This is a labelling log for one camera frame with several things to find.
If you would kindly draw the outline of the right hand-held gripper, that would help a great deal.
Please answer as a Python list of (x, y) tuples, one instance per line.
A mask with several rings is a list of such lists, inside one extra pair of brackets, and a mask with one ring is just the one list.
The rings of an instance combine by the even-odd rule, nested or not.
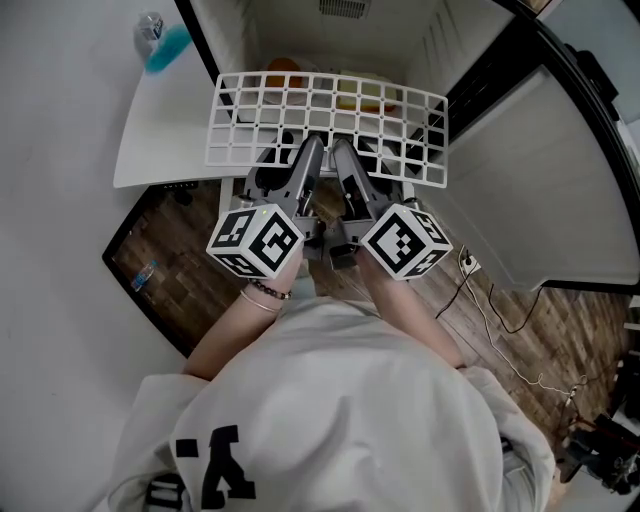
[(345, 216), (327, 229), (333, 269), (354, 266), (354, 254), (364, 249), (394, 280), (411, 280), (453, 250), (431, 214), (401, 203), (402, 183), (387, 160), (358, 155), (346, 139), (335, 142), (333, 159), (345, 202)]

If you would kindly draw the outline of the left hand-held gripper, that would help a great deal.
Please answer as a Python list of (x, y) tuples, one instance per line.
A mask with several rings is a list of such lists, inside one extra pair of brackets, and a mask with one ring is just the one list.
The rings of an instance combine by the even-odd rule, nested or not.
[[(274, 279), (297, 250), (318, 259), (326, 224), (306, 208), (320, 175), (324, 145), (319, 135), (302, 143), (293, 167), (291, 148), (261, 148), (245, 180), (244, 194), (220, 215), (207, 254), (241, 278)], [(279, 191), (282, 197), (269, 199)]]

